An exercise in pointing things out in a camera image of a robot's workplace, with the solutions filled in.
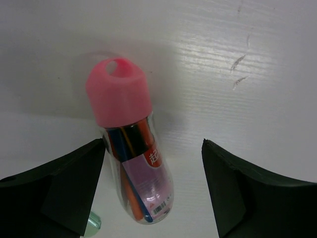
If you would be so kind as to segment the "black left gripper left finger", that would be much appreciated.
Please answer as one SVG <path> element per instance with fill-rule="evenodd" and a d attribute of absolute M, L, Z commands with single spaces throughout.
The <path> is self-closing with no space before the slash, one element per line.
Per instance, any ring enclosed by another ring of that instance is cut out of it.
<path fill-rule="evenodd" d="M 84 235 L 105 155 L 102 139 L 0 181 L 2 238 Z"/>

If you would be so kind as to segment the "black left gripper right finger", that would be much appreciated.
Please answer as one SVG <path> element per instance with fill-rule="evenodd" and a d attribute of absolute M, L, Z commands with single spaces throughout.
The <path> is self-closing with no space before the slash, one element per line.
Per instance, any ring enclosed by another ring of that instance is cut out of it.
<path fill-rule="evenodd" d="M 210 140 L 202 160 L 221 238 L 316 237 L 316 183 L 268 171 Z"/>

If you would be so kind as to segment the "mint green highlighter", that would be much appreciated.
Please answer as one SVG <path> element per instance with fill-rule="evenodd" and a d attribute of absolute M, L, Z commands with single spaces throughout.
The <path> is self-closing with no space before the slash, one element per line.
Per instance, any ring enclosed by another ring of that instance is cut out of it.
<path fill-rule="evenodd" d="M 93 211 L 90 212 L 87 227 L 95 230 L 99 230 L 102 226 L 102 221 L 100 217 L 94 213 Z"/>

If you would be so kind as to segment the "pink-capped clear marker jar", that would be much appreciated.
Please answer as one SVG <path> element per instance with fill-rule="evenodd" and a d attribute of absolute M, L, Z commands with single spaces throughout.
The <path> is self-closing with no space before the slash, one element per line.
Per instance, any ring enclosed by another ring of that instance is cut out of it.
<path fill-rule="evenodd" d="M 108 58 L 93 67 L 86 92 L 121 205 L 137 223 L 163 220 L 173 205 L 174 185 L 155 131 L 145 73 L 126 58 Z"/>

